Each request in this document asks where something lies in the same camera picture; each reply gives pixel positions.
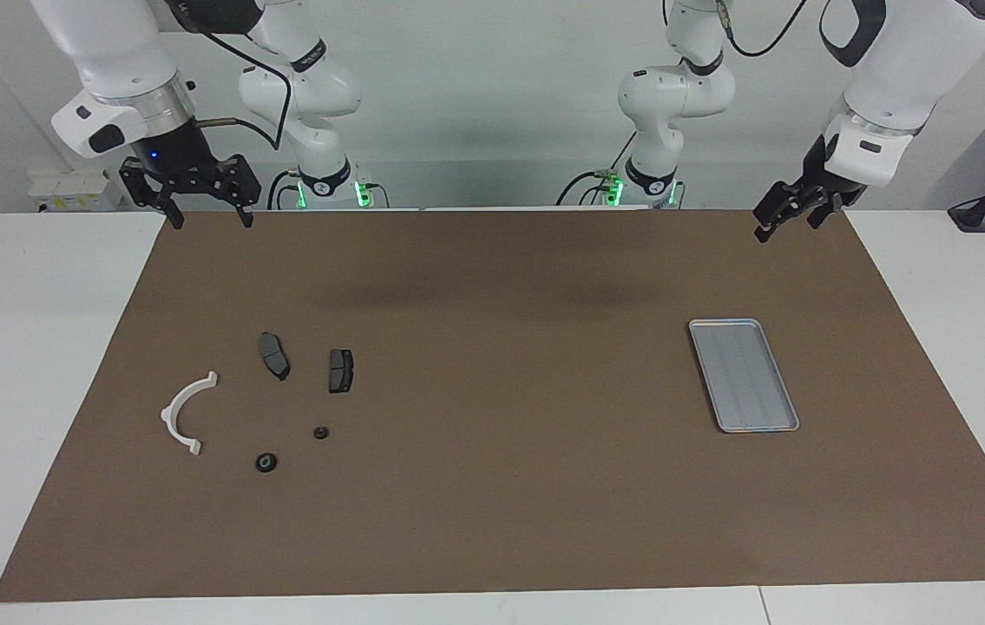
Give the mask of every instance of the gray tray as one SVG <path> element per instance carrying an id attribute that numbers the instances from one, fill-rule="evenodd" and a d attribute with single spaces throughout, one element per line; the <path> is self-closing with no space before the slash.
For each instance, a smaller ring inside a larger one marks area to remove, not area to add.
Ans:
<path id="1" fill-rule="evenodd" d="M 797 412 L 755 319 L 697 319 L 689 324 L 719 428 L 794 431 Z"/>

